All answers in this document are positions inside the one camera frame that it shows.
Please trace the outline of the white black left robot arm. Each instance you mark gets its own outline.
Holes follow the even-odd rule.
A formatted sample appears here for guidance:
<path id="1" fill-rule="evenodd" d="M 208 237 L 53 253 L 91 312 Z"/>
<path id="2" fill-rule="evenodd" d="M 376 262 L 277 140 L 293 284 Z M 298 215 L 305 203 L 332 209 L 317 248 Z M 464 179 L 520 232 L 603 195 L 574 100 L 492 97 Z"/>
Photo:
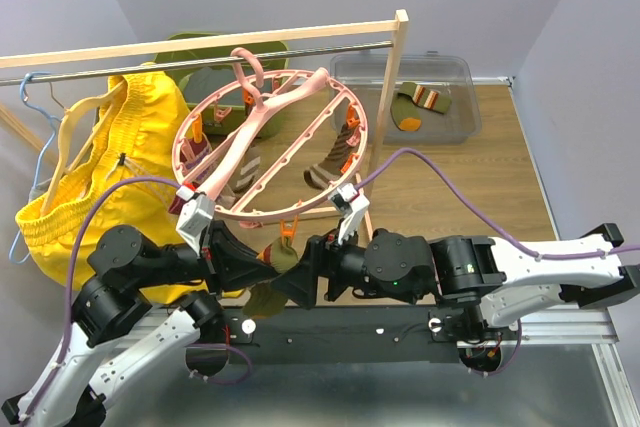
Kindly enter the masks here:
<path id="1" fill-rule="evenodd" d="M 218 297 L 276 277 L 276 270 L 215 222 L 195 246 L 158 246 L 132 226 L 108 230 L 89 255 L 94 274 L 70 306 L 70 321 L 34 386 L 4 401 L 20 426 L 99 426 L 141 376 L 172 352 L 234 352 Z M 119 355 L 121 340 L 151 311 L 144 289 L 189 285 L 159 327 Z"/>

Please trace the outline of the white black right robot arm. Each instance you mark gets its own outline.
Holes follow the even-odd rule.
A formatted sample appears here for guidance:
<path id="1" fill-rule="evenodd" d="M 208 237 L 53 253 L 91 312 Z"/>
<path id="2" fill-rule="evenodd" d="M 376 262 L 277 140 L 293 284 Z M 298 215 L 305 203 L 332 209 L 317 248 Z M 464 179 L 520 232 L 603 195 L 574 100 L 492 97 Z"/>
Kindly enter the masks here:
<path id="1" fill-rule="evenodd" d="M 272 285 L 304 309 L 315 306 L 321 278 L 330 301 L 347 289 L 407 304 L 430 295 L 438 307 L 428 321 L 435 340 L 482 343 L 549 307 L 599 309 L 638 296 L 639 268 L 620 259 L 626 249 L 614 224 L 578 239 L 524 243 L 427 240 L 378 229 L 365 247 L 333 235 L 310 238 L 298 263 Z"/>

